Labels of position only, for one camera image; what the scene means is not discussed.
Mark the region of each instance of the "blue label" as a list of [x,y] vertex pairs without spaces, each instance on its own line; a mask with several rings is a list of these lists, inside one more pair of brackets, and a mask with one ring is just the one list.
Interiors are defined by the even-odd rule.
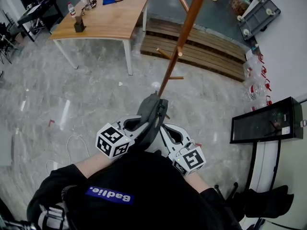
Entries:
[[85,194],[93,197],[103,198],[113,203],[120,203],[126,205],[132,205],[134,200],[133,195],[95,186],[90,186]]

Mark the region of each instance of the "wooden table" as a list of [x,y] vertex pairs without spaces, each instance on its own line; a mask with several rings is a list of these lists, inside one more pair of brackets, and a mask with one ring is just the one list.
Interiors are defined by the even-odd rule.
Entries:
[[[146,30],[147,0],[123,0],[117,3],[102,5],[103,0],[97,0],[97,6],[90,11],[85,11],[83,23],[86,26],[81,33],[76,33],[75,19],[68,13],[58,25],[49,39],[53,40],[60,51],[77,69],[71,57],[64,51],[60,40],[63,39],[113,39],[124,43],[128,74],[132,75],[130,38],[135,24],[143,11],[143,31]],[[77,15],[85,6],[81,1],[75,6]]]

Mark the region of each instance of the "gray tile floor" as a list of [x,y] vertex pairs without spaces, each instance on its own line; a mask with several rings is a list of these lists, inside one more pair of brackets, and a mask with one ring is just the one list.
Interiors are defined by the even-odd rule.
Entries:
[[[77,4],[79,0],[57,0],[60,10],[65,15],[68,13],[67,3]],[[231,0],[205,0],[201,10],[195,21],[196,24],[204,26],[227,37],[248,45],[242,36],[237,25],[238,21],[231,6]],[[149,0],[148,12],[163,17],[171,17],[177,19],[179,23],[183,23],[187,14],[182,8],[179,0]]]
[[[137,27],[131,42],[133,76],[127,74],[120,41],[66,40],[74,55],[74,70],[56,45],[42,32],[35,43],[25,38],[13,64],[0,65],[0,124],[13,135],[11,167],[0,167],[0,197],[18,219],[25,219],[27,204],[54,166],[68,165],[66,145],[71,135],[82,137],[93,155],[96,132],[107,122],[134,115],[141,101],[161,82],[168,61],[140,54],[144,32]],[[242,113],[244,88],[237,81],[177,63],[163,97],[169,100],[169,123],[185,128],[202,144],[207,160],[198,173],[210,184],[219,184],[227,195],[247,179],[250,145],[231,145],[231,118]],[[55,123],[48,126],[50,119]],[[160,147],[155,141],[151,150]],[[84,143],[72,137],[71,161],[87,157]]]

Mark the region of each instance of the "white table leg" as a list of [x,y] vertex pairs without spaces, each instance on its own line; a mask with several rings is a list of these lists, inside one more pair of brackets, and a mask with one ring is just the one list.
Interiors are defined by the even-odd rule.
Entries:
[[146,20],[147,20],[147,3],[143,9],[143,32],[146,32]]
[[131,67],[131,47],[130,47],[130,40],[124,39],[124,48],[125,48],[125,54],[126,54],[126,62],[127,62],[127,68],[128,68],[128,74],[132,75],[132,67]]
[[59,50],[62,52],[62,54],[68,60],[68,62],[73,66],[73,68],[78,69],[78,66],[75,65],[75,63],[73,62],[71,57],[63,49],[63,44],[60,41],[58,41],[58,40],[53,40],[53,42],[58,46]]

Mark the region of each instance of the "wooden pallet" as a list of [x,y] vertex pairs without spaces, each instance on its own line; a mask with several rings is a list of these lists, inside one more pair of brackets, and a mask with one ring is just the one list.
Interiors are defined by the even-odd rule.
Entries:
[[[171,39],[146,35],[141,46],[141,54],[165,58],[157,52],[157,48],[171,55],[176,43]],[[183,56],[179,57],[178,61],[217,72],[240,82],[245,80],[241,63],[193,45],[184,45]]]
[[[147,23],[146,34],[177,41],[181,27],[180,24],[150,19]],[[214,52],[238,63],[243,64],[246,61],[245,52],[241,47],[225,39],[194,28],[192,28],[186,44]]]

